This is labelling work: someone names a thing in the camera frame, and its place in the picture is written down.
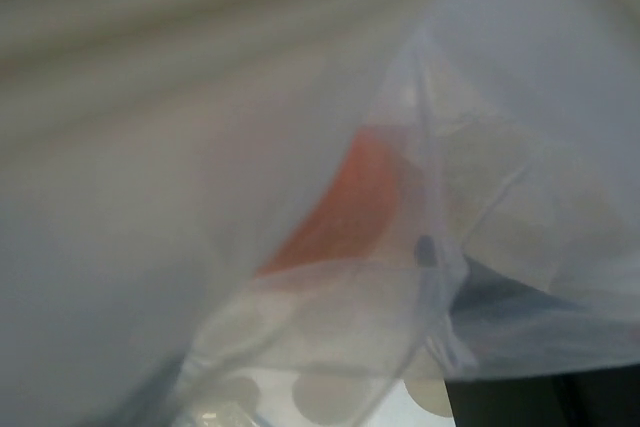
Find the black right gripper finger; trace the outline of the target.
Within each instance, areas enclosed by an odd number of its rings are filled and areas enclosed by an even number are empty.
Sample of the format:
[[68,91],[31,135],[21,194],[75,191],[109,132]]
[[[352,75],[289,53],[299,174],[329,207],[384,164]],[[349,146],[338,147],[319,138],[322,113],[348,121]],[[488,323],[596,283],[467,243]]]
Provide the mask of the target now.
[[638,323],[467,264],[451,316],[477,364],[445,383],[456,425],[638,425]]

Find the orange toy fruit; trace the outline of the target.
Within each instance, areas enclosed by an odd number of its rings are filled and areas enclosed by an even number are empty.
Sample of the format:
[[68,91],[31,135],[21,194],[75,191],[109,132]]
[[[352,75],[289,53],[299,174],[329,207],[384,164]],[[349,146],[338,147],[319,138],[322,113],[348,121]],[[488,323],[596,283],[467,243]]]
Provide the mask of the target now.
[[398,249],[414,239],[426,204],[421,170],[401,153],[403,127],[360,129],[313,211],[256,273],[264,277],[307,264],[366,258],[390,237]]

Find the clear polka dot zip bag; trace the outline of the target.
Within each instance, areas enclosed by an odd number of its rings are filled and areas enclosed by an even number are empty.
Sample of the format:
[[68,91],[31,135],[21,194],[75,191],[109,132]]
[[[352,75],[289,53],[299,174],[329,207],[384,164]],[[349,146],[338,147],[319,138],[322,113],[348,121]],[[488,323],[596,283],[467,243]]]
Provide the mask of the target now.
[[[414,239],[258,277],[374,125]],[[1,0],[3,425],[359,425],[469,258],[639,325],[639,0]]]

